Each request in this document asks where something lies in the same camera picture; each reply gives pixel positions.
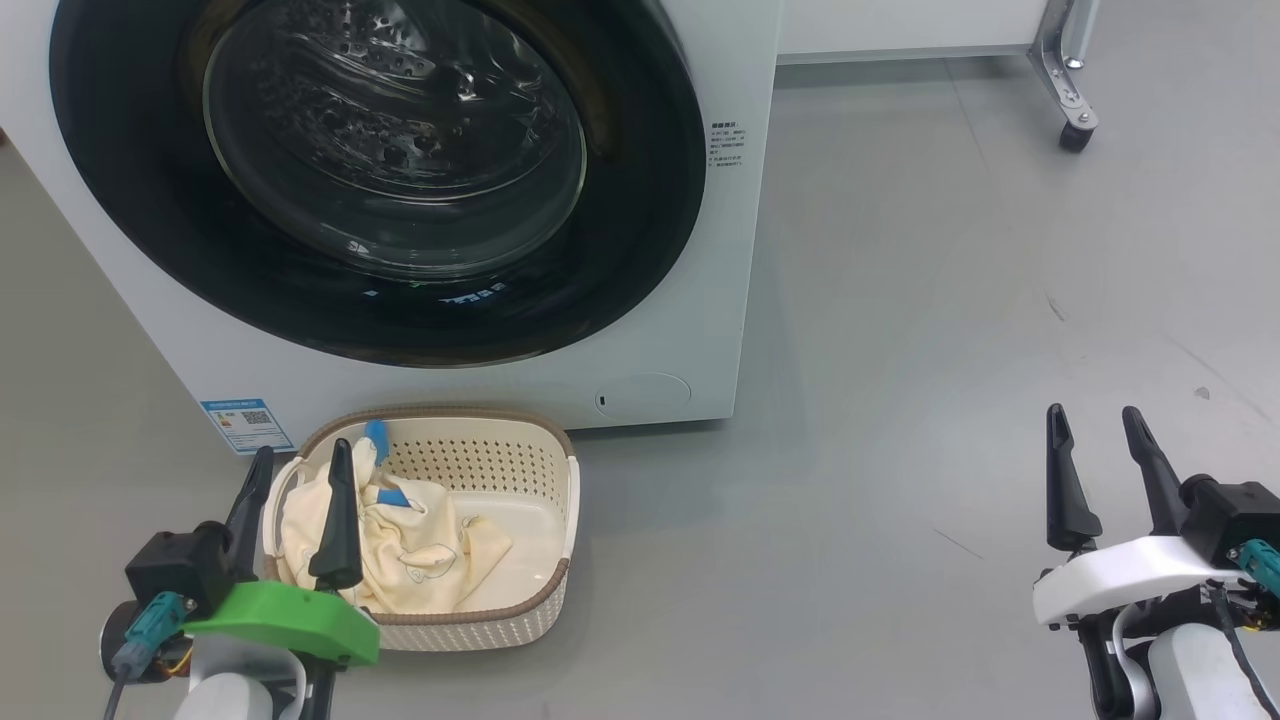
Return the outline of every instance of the cloth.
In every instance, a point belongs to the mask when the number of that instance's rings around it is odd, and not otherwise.
[[[342,596],[372,612],[453,612],[511,550],[511,538],[488,518],[460,520],[448,489],[383,473],[376,457],[367,437],[352,447],[365,579]],[[408,507],[379,503],[379,489],[398,489]],[[316,479],[284,498],[280,550],[298,587],[315,588],[307,565],[320,547],[332,493],[325,462]]]

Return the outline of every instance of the washing machine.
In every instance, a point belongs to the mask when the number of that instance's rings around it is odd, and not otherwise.
[[[23,0],[0,127],[237,452],[727,418],[781,4]]]

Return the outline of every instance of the caster wheel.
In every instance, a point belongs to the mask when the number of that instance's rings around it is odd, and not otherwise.
[[[1069,152],[1079,152],[1093,137],[1093,128],[1078,129],[1071,123],[1062,127],[1062,135],[1057,138],[1057,145]]]

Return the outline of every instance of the gray floor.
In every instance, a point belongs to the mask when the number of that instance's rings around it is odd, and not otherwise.
[[[334,717],[1088,717],[1078,644],[1030,614],[1061,560],[1043,411],[1068,405],[1105,542],[1149,528],[1128,402],[1183,474],[1280,489],[1277,31],[1270,0],[1105,4],[1082,156],[1018,59],[781,70],[737,416],[579,436],[557,628],[393,653]],[[120,569],[225,512],[243,464],[13,149],[0,228],[0,697],[95,717]],[[1248,641],[1276,678],[1280,641]]]

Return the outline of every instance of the metal frame leg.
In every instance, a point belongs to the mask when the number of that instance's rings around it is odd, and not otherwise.
[[[1066,67],[1078,70],[1084,67],[1084,54],[1089,50],[1089,38],[1093,36],[1093,20],[1098,17],[1098,0],[1075,0],[1075,9],[1071,10],[1066,31]]]
[[[1098,127],[1098,118],[1080,91],[1076,90],[1075,83],[1071,82],[1066,59],[1062,55],[1062,32],[1066,29],[1066,22],[1074,5],[1075,0],[1048,0],[1036,42],[1032,44],[1027,56],[1044,87],[1057,100],[1057,106],[1066,118],[1059,145],[1079,152],[1084,150],[1093,136],[1093,129]]]

